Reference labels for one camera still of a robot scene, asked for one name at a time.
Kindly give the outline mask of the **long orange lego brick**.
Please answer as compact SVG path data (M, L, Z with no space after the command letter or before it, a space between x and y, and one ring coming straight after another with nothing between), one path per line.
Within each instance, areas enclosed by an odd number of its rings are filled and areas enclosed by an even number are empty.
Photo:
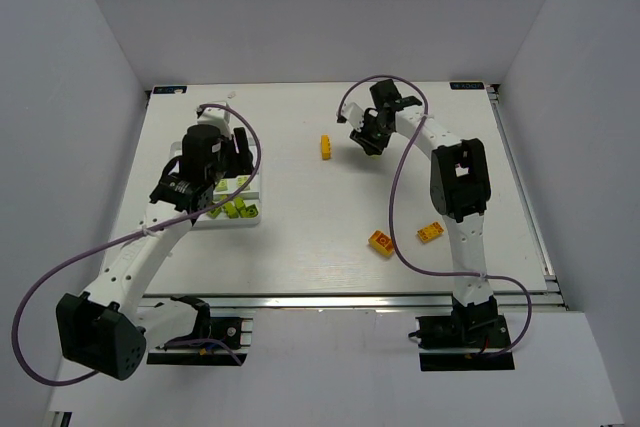
M321 159L326 161L332 157L331 141L328 135L323 134L320 138Z

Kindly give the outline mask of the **small dark green lego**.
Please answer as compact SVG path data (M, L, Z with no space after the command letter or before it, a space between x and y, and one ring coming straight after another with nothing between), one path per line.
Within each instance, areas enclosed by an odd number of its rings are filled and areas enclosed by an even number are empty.
M220 215L221 212L222 212L222 208L218 207L218 208L211 209L210 211L208 211L207 215L212 219L216 219Z

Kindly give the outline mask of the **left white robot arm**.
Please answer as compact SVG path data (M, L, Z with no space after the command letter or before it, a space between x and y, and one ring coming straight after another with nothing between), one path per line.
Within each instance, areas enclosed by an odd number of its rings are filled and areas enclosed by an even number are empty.
M140 301L161 265L198 218L214 208L221 180L253 176L254 156L243 127L189 127L150 194L135 238L84 288L56 306L65 359L117 380L128 379L155 348L211 342L209 305L173 296L141 311Z

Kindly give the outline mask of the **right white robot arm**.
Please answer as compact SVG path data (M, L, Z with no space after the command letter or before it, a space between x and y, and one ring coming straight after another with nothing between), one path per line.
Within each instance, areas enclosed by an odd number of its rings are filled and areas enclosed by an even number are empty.
M340 101L337 121L352 127L350 139L369 155L380 155L392 135L408 140L393 177L388 223L391 242L397 246L394 207L400 175L411 148L429 160L429 196L442 216L452 258L450 272L430 271L412 265L401 253L396 255L410 270L430 277L453 280L453 308L448 327L451 334L468 338L497 322L497 301L487 276L483 241L484 214L491 186L484 144L477 138L462 139L439 124L429 113L426 95L416 85L414 96L402 95L397 76L371 76L369 92L373 106L363 109L356 103Z

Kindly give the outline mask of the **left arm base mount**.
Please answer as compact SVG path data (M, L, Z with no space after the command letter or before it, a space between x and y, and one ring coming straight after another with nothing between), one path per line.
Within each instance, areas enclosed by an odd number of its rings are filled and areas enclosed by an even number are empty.
M240 367L252 343L253 318L245 315L214 315L208 336L172 340L168 346L148 353L146 363L155 366Z

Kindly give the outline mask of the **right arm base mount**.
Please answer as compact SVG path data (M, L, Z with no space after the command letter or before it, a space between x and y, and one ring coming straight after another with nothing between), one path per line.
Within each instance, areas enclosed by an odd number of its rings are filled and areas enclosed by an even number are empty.
M469 338L454 332L451 317L420 316L416 329L408 334L419 349L420 371L488 372L513 371L513 354L498 352L511 344L506 320L502 315L492 326L481 327Z

